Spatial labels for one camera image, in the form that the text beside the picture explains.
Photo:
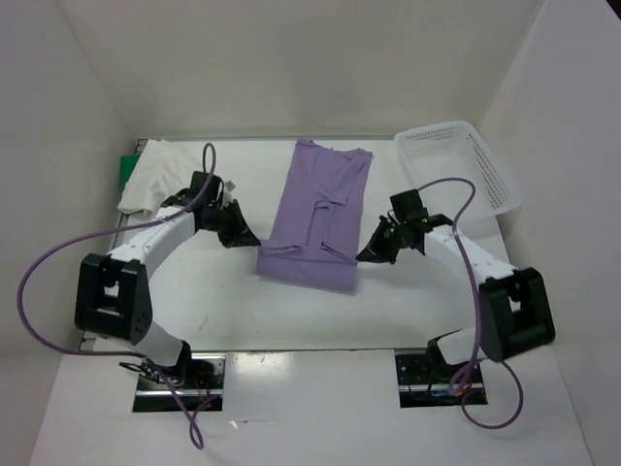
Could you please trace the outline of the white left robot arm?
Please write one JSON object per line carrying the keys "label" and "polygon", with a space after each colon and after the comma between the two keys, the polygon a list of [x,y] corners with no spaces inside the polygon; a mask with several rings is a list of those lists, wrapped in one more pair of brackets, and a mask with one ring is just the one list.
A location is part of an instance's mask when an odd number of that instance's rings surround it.
{"label": "white left robot arm", "polygon": [[118,340],[129,350],[159,366],[169,386],[184,387],[194,374],[187,342],[171,335],[154,320],[149,283],[157,268],[198,231],[217,234],[224,247],[257,247],[260,241],[233,199],[220,207],[160,208],[150,223],[106,254],[90,254],[81,264],[75,324],[86,332]]}

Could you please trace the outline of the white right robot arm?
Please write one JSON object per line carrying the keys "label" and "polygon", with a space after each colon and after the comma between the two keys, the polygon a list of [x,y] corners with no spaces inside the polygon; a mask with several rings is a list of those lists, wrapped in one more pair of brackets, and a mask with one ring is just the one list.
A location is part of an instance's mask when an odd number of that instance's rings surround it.
{"label": "white right robot arm", "polygon": [[475,323],[429,341],[426,371],[437,382],[454,376],[474,355],[502,362],[551,344],[556,330],[543,277],[518,269],[483,249],[444,215],[399,222],[381,216],[370,242],[356,260],[396,262],[401,250],[437,260],[474,287]]}

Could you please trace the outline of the lavender t shirt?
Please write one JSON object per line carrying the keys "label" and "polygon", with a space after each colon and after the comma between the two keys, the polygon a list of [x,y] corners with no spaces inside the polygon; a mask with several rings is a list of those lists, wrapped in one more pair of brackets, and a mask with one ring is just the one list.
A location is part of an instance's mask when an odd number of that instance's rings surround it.
{"label": "lavender t shirt", "polygon": [[270,238],[258,249],[257,275],[352,291],[372,161],[367,150],[297,141]]}

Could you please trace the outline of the green t shirt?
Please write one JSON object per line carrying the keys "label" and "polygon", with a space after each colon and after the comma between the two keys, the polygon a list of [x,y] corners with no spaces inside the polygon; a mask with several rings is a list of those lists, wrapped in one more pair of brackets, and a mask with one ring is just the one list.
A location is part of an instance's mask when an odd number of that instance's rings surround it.
{"label": "green t shirt", "polygon": [[122,155],[119,165],[120,188],[124,189],[140,159],[139,153]]}

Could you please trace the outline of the cream white t shirt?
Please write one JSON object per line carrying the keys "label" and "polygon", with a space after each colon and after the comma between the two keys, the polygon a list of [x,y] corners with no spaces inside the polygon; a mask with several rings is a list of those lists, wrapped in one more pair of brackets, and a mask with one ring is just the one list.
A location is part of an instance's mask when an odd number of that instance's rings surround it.
{"label": "cream white t shirt", "polygon": [[152,219],[171,195],[190,185],[202,168],[200,157],[165,140],[149,139],[122,190],[117,209]]}

